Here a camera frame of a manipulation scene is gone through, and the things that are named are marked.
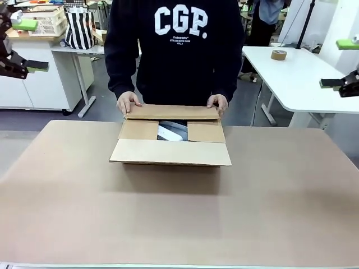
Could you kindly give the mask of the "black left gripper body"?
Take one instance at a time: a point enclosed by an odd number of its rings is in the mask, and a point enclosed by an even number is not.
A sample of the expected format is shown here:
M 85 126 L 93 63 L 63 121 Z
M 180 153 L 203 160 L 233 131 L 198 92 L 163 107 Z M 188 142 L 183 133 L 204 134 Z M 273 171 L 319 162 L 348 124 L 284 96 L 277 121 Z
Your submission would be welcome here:
M 9 58 L 12 55 L 12 43 L 6 33 L 1 34 L 0 51 L 1 57 Z

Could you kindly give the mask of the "person's right hand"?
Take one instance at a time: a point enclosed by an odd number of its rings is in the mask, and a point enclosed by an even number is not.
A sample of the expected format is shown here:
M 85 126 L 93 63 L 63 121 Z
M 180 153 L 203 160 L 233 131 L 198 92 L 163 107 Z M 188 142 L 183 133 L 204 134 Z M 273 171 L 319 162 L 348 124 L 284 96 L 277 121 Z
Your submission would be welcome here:
M 127 91 L 120 95 L 117 99 L 116 106 L 125 118 L 128 113 L 131 112 L 131 105 L 142 106 L 138 96 L 132 92 Z

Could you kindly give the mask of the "person's left hand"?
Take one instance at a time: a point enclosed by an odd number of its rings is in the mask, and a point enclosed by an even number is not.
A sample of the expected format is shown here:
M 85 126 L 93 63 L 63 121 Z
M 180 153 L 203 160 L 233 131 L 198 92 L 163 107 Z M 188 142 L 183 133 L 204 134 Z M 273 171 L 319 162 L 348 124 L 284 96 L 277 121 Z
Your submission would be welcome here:
M 222 117 L 229 107 L 227 98 L 222 94 L 211 95 L 208 98 L 207 108 L 212 107 L 216 107 L 219 116 Z

